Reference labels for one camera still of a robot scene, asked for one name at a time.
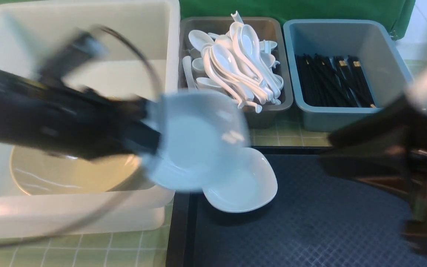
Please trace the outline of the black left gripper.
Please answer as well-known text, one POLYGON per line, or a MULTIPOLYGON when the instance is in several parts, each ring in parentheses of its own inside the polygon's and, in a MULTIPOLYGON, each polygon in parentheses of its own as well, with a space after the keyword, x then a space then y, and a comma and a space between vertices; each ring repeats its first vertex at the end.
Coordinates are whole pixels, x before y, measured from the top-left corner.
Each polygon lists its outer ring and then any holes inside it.
POLYGON ((143 122, 149 104, 49 87, 0 70, 0 143, 87 160, 154 154, 161 133, 143 122))

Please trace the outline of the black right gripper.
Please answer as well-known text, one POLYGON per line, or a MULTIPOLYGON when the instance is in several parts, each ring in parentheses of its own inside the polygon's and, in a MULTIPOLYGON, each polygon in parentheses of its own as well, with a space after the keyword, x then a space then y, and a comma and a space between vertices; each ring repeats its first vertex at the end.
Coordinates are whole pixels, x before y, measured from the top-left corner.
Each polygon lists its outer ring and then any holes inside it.
POLYGON ((427 193, 427 115, 404 96, 331 132, 328 141, 318 158, 328 175, 397 197, 427 193))

